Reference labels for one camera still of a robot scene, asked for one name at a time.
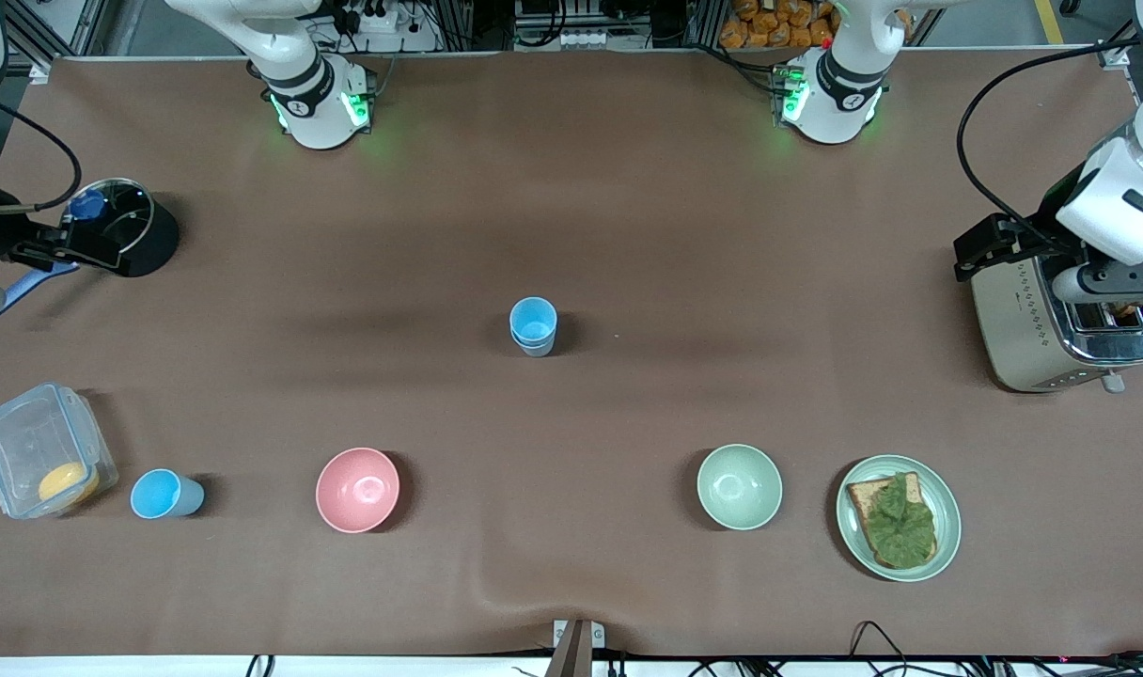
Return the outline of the beige steel toaster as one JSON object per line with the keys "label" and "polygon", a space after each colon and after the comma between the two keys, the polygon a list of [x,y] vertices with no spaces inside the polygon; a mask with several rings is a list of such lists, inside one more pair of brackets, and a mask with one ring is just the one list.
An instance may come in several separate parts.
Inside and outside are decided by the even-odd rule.
{"label": "beige steel toaster", "polygon": [[1048,258],[989,266],[972,278],[981,337],[996,380],[1013,391],[1053,393],[1094,381],[1124,390],[1124,371],[1143,365],[1143,306],[1116,318],[1102,304],[1062,303]]}

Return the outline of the clear plastic food container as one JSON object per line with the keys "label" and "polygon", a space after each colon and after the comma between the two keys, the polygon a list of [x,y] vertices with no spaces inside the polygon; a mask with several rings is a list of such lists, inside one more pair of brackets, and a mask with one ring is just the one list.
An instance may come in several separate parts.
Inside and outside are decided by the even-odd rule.
{"label": "clear plastic food container", "polygon": [[39,500],[39,481],[65,463],[91,465],[99,487],[117,481],[117,465],[103,440],[90,404],[77,391],[47,382],[0,406],[0,509],[11,519],[29,520],[64,513],[73,502]]}

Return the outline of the orange round food piece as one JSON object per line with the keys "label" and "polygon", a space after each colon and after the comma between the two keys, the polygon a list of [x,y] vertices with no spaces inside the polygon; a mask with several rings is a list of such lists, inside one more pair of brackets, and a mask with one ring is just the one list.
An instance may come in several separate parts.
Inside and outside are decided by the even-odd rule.
{"label": "orange round food piece", "polygon": [[98,487],[99,472],[95,471],[94,467],[71,462],[51,468],[51,471],[39,481],[38,494],[41,501],[59,497],[73,504],[91,496]]}

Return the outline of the pale green plate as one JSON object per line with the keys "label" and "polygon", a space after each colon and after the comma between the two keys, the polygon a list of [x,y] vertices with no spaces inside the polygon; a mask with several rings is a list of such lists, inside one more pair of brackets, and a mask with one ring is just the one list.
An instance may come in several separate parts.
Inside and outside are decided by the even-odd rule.
{"label": "pale green plate", "polygon": [[[852,493],[848,492],[858,483],[888,480],[894,473],[916,473],[921,501],[935,515],[935,553],[932,553],[928,561],[924,561],[918,567],[908,567],[908,570],[894,570],[881,561],[876,561],[876,553],[868,545],[868,536],[860,526],[858,505],[852,497]],[[912,457],[902,457],[902,455],[877,455],[877,457],[860,460],[852,467],[852,470],[844,477],[841,489],[838,489],[836,515],[839,535],[844,539],[847,548],[852,550],[855,560],[860,561],[860,565],[863,565],[870,573],[879,575],[886,581],[916,583],[935,578],[954,560],[962,537],[962,519],[960,519],[956,496],[951,493],[946,481],[942,480],[928,465],[924,465]]]}

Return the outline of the pale green bowl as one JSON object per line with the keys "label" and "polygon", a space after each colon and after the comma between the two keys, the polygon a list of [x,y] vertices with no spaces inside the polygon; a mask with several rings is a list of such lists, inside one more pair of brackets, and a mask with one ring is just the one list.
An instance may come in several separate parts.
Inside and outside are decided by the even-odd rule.
{"label": "pale green bowl", "polygon": [[780,511],[785,481],[765,451],[729,443],[709,451],[697,468],[697,501],[718,526],[762,528]]}

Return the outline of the pink bowl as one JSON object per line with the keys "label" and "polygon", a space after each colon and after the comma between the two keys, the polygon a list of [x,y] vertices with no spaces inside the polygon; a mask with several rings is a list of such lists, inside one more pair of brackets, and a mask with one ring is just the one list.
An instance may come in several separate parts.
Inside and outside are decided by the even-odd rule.
{"label": "pink bowl", "polygon": [[331,457],[315,483],[315,505],[328,527],[363,534],[383,525],[399,502],[399,471],[377,449],[345,449]]}

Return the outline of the brown table cover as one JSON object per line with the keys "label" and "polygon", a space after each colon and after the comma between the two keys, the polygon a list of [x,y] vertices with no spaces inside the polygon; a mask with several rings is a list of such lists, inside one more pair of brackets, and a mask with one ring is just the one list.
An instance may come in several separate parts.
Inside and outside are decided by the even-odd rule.
{"label": "brown table cover", "polygon": [[[1143,650],[1143,368],[990,380],[951,241],[989,212],[953,136],[1012,51],[900,56],[860,137],[807,143],[700,53],[409,57],[370,134],[310,151],[240,61],[64,61],[23,110],[87,180],[179,220],[158,273],[48,282],[0,318],[0,406],[90,404],[117,481],[0,509],[0,655],[499,653],[586,618],[647,655]],[[545,297],[555,347],[515,347]],[[765,451],[762,528],[697,501],[709,451]],[[342,534],[317,479],[382,451],[399,502]],[[962,537],[886,581],[839,535],[860,460],[928,465]],[[146,520],[154,468],[201,509]],[[935,553],[916,473],[858,483],[868,545]]]}

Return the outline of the metal table clamp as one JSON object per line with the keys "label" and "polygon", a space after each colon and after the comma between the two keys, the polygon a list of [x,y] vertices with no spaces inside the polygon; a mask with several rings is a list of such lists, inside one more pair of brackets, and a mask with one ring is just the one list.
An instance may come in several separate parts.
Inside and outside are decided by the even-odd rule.
{"label": "metal table clamp", "polygon": [[554,654],[544,677],[593,677],[594,651],[604,647],[604,626],[590,620],[567,620],[557,629]]}

